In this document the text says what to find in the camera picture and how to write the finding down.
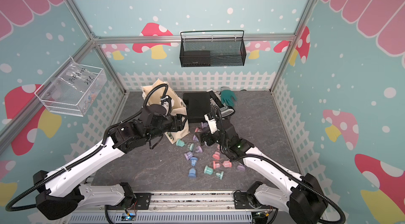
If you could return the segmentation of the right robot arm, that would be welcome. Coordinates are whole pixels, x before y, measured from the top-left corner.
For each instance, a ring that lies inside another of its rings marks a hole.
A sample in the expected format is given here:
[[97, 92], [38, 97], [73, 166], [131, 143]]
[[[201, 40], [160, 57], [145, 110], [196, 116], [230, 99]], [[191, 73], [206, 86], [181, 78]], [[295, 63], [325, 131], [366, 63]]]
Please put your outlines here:
[[230, 162], [253, 169], [277, 187], [275, 192], [263, 183], [251, 186], [249, 192], [254, 208], [260, 205], [271, 206], [287, 211], [297, 224], [327, 224], [322, 218], [326, 209], [331, 206], [339, 214], [337, 224], [346, 222], [343, 210], [330, 198], [324, 195], [320, 184], [313, 175], [301, 175], [289, 170], [267, 157], [250, 141], [236, 133], [233, 124], [224, 119], [218, 106], [213, 106], [205, 114], [208, 127], [196, 134], [200, 143], [211, 146], [219, 145], [220, 153]]

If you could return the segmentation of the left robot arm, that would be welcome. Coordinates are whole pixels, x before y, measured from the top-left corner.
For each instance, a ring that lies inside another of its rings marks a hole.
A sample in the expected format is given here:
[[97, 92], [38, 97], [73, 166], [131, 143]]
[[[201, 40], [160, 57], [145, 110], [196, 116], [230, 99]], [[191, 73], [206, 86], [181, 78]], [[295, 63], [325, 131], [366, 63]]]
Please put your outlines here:
[[131, 208], [137, 200], [128, 183], [92, 189], [83, 180], [135, 148], [151, 144], [154, 138], [185, 128], [187, 116], [171, 113], [172, 98], [168, 91], [167, 83], [155, 86], [144, 98], [142, 108], [109, 126], [94, 147], [59, 169], [37, 172], [34, 185], [12, 199], [6, 211], [36, 208], [48, 220], [58, 220], [85, 206]]

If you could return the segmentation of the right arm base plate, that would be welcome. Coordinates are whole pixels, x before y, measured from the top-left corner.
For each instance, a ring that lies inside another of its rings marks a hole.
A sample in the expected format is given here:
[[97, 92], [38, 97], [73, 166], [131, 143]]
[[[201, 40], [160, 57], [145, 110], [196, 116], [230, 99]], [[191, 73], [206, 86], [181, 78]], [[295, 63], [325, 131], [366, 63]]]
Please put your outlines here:
[[233, 193], [234, 207], [236, 209], [272, 209], [272, 206], [259, 203], [257, 198], [248, 192], [235, 191]]

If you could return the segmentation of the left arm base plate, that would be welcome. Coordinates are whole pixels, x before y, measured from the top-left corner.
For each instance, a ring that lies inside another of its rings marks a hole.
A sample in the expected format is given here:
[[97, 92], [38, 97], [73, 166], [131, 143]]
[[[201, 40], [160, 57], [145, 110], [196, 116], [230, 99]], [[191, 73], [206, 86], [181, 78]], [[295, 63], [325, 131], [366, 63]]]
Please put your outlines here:
[[116, 206], [107, 206], [108, 210], [148, 210], [151, 203], [151, 193], [135, 193], [126, 196]]

